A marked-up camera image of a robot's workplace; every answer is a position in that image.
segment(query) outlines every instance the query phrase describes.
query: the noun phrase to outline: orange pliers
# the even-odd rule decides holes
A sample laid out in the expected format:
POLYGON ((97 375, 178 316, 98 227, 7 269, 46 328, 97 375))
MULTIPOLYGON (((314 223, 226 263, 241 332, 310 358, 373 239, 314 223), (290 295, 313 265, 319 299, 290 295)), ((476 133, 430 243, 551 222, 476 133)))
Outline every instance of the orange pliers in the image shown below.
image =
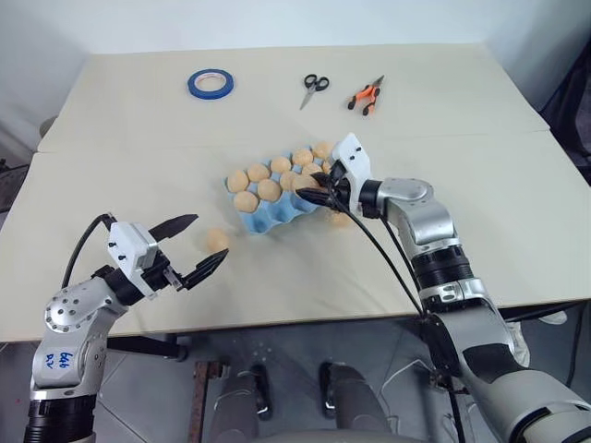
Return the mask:
POLYGON ((367 85, 361 92, 358 92, 357 95, 354 95, 351 98, 349 104, 347 105, 347 108, 353 109, 355 108, 355 105, 358 100, 369 97, 369 104, 365 108, 363 108, 363 115, 368 115, 369 113, 372 113, 374 108, 376 107, 376 100, 380 95, 380 85, 382 80, 384 80, 384 76, 381 76, 372 84, 367 85))

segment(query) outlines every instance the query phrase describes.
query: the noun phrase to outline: blue tape roll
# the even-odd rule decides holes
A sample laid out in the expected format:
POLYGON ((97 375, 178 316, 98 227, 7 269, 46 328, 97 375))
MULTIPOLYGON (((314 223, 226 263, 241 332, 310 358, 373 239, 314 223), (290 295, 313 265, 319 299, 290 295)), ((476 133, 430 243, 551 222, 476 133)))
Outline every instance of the blue tape roll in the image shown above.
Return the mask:
POLYGON ((217 100, 228 95, 234 89, 234 78, 229 72, 223 69, 203 69, 196 72, 187 81, 188 91, 198 99, 202 100, 217 100), (218 90, 200 90, 197 83, 201 77, 220 77, 225 79, 225 84, 218 90))

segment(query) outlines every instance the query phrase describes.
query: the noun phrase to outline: white table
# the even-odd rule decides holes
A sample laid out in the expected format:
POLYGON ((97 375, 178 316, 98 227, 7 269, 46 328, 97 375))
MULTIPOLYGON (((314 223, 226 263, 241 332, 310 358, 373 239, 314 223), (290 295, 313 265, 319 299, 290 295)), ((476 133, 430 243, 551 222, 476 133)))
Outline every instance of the white table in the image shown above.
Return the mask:
MULTIPOLYGON (((336 141, 349 130, 367 149, 376 178, 414 176, 435 186, 473 270, 499 305, 591 294, 589 188, 482 48, 287 52, 283 59, 280 49, 269 49, 90 60, 0 232, 0 279, 6 309, 14 312, 0 324, 0 341, 42 335, 42 309, 74 244, 107 210, 147 226, 197 212, 194 225, 163 242, 181 272, 206 256, 208 228, 232 236, 231 252, 212 277, 189 293, 166 290, 135 305, 114 334, 412 314, 356 228, 332 228, 318 210, 267 235, 248 235, 221 185, 235 168, 321 138, 336 141), (263 79, 253 57, 265 67, 263 79), (200 102, 184 90, 185 77, 206 66, 235 75, 226 99, 200 102), (300 113, 308 71, 328 75, 332 86, 300 113), (382 73, 389 81, 377 112, 364 119, 347 111, 346 97, 382 73), (162 90, 146 92, 134 81, 162 90), (272 128, 265 130, 265 121, 272 128)), ((368 226, 402 267, 380 224, 368 226)), ((102 233, 91 238, 72 281, 109 262, 104 240, 102 233)))

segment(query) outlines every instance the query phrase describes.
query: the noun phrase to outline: blue egg carton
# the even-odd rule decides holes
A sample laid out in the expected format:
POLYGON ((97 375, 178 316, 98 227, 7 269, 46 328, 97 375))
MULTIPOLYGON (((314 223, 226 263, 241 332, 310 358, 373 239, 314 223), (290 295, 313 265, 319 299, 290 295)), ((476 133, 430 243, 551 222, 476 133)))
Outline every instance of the blue egg carton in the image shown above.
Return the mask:
MULTIPOLYGON (((284 154, 284 157, 289 159, 289 161, 292 160, 291 153, 284 154)), ((314 162, 321 166, 324 160, 314 158, 314 162)), ((269 170, 271 170, 271 159, 265 160, 264 162, 261 162, 261 164, 264 164, 269 170)), ((300 174, 302 172, 302 166, 292 163, 291 170, 300 174)), ((281 176, 282 174, 279 173, 271 173, 270 179, 279 184, 281 176)), ((227 191, 230 200, 234 201, 235 193, 228 190, 227 178, 223 180, 223 185, 225 186, 225 190, 227 191)), ((247 191, 258 196, 258 185, 258 183, 250 182, 247 191)), ((267 233, 274 226, 289 223, 298 215, 309 214, 319 207, 309 201, 305 201, 293 191, 282 191, 283 192, 277 201, 271 202, 259 199, 259 206, 252 213, 237 211, 240 220, 242 220, 242 223, 244 223, 250 233, 267 233)))

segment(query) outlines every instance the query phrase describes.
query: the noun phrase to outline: white wall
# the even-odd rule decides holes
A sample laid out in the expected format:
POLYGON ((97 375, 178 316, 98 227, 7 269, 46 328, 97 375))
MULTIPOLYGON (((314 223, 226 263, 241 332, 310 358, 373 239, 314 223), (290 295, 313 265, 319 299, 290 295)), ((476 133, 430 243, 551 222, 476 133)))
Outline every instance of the white wall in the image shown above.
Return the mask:
POLYGON ((90 53, 486 42, 540 108, 590 32, 590 0, 0 0, 0 147, 29 158, 90 53))

